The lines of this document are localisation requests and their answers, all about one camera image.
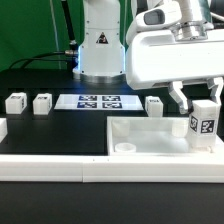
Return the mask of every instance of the white box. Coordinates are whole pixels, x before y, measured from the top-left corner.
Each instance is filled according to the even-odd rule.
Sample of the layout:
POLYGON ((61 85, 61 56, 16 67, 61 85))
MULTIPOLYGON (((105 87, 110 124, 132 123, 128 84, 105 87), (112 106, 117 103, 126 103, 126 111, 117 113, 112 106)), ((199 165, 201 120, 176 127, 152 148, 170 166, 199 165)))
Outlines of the white box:
POLYGON ((5 100, 7 114, 21 114, 27 106, 26 93, 12 93, 5 100))
POLYGON ((214 146, 219 121, 220 106, 211 100, 193 101, 187 140, 193 148, 214 146))
POLYGON ((163 103, 159 97, 147 96, 145 98, 145 110, 149 117, 162 117, 163 103))
POLYGON ((47 115, 52 107, 52 94, 38 94, 33 101, 33 113, 47 115))
POLYGON ((108 117, 107 143, 110 156, 189 156, 189 155, 224 155, 224 142, 216 135, 215 144, 210 150, 193 148, 186 138, 188 118, 178 117, 108 117), (114 124, 119 124, 119 130, 126 128, 129 123, 128 135, 117 135, 114 124), (174 126, 184 126, 178 134, 173 132, 174 126), (136 146, 136 153, 132 150, 116 151, 116 145, 128 143, 136 146))

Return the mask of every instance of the white cube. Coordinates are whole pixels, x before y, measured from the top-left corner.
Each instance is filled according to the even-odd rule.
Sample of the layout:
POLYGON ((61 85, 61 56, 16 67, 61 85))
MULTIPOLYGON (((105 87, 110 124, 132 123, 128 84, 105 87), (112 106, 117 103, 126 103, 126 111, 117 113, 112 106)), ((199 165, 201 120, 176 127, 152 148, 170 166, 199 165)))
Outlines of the white cube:
POLYGON ((21 114, 27 106, 26 93, 12 93, 5 100, 7 114, 21 114))
POLYGON ((145 110, 149 117, 162 117, 163 103, 159 97, 147 96, 145 98, 145 110))
POLYGON ((211 100, 195 100, 193 107, 194 112, 189 117, 188 142, 193 148, 214 146, 220 106, 211 100))
POLYGON ((7 123, 5 118, 0 118, 0 142, 8 134, 7 123))
POLYGON ((33 101, 33 113, 47 115, 52 107, 52 94, 38 94, 33 101))

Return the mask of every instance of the green screen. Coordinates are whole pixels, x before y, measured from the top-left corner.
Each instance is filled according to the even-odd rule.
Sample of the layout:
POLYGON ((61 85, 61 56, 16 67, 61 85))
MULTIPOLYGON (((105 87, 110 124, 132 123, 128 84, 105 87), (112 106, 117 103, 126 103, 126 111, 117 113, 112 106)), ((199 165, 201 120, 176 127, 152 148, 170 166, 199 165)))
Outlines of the green screen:
MULTIPOLYGON (((125 2, 120 1, 121 43, 124 31, 132 20, 129 0, 127 0, 127 17, 124 18, 125 2)), ((76 41, 80 44, 84 39, 83 0, 68 0, 68 4, 76 41)), ((1 0, 0 15, 0 71, 7 69, 19 59, 69 49, 69 38, 60 0, 1 0), (56 26, 53 25, 52 9, 56 26), (55 27, 58 45, 55 41, 55 27)), ((29 67, 66 68, 63 62, 61 66, 58 62, 33 62, 29 67)))

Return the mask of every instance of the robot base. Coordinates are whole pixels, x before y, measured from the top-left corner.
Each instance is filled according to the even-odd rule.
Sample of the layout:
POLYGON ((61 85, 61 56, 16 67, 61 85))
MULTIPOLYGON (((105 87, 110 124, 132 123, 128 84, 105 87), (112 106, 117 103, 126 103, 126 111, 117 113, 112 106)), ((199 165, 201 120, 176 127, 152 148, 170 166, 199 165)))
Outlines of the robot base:
POLYGON ((76 69, 73 69, 73 78, 75 80, 81 80, 84 82, 102 83, 102 84, 120 83, 126 81, 125 74, 115 76, 93 76, 93 75, 80 74, 80 72, 78 72, 76 69))

